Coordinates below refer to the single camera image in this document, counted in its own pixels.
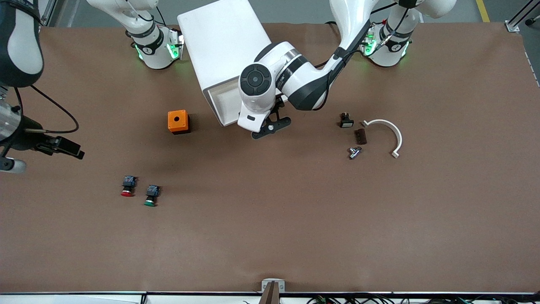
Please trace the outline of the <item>aluminium frame profile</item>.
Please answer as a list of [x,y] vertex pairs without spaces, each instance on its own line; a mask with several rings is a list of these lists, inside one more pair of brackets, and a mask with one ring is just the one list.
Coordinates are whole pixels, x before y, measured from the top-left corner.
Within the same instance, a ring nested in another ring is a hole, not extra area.
[[49,26],[53,18],[58,0],[38,0],[40,21],[44,26]]
[[510,19],[505,20],[506,29],[509,32],[519,32],[519,25],[525,23],[530,27],[540,20],[540,15],[533,16],[540,5],[540,0],[528,0],[528,2]]

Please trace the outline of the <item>white semicircular clamp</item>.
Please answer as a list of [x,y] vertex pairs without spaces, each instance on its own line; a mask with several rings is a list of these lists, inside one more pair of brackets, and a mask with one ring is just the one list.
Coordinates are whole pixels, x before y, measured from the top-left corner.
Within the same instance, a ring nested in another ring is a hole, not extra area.
[[394,123],[392,123],[392,122],[390,122],[388,120],[385,120],[385,119],[374,119],[372,121],[363,120],[361,123],[362,123],[362,125],[364,127],[368,127],[368,126],[371,126],[371,125],[378,124],[378,125],[384,125],[384,126],[388,127],[390,130],[392,130],[394,135],[397,138],[397,146],[391,152],[391,155],[394,158],[399,158],[400,157],[399,150],[401,149],[402,144],[403,144],[403,136],[402,136],[402,133],[401,133],[400,129],[397,127],[397,125],[395,125]]

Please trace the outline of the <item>green push button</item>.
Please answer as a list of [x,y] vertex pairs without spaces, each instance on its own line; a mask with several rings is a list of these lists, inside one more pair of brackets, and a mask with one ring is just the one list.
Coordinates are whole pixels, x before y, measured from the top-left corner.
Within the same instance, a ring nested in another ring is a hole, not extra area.
[[161,187],[158,185],[149,185],[146,191],[145,206],[157,206],[157,198],[161,194]]

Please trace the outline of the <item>grey table edge bracket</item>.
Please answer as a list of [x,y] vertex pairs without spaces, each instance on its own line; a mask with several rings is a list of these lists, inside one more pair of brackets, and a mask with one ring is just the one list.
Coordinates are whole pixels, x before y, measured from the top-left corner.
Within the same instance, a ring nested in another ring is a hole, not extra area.
[[262,281],[262,296],[258,304],[281,304],[281,294],[285,292],[285,281],[267,278]]

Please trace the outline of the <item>red push button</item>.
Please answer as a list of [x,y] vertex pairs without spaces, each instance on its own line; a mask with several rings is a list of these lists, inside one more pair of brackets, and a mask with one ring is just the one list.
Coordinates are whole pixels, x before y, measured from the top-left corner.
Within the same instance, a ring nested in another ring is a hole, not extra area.
[[137,177],[135,176],[125,176],[123,179],[123,190],[120,195],[126,198],[131,198],[135,196],[135,187],[137,186]]

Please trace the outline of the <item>orange button enclosure box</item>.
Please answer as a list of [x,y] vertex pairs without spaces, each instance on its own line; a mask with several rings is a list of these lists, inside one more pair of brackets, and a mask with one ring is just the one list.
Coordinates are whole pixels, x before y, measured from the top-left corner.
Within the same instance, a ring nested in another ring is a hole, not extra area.
[[186,110],[170,111],[167,114],[167,127],[174,135],[191,133],[190,116]]

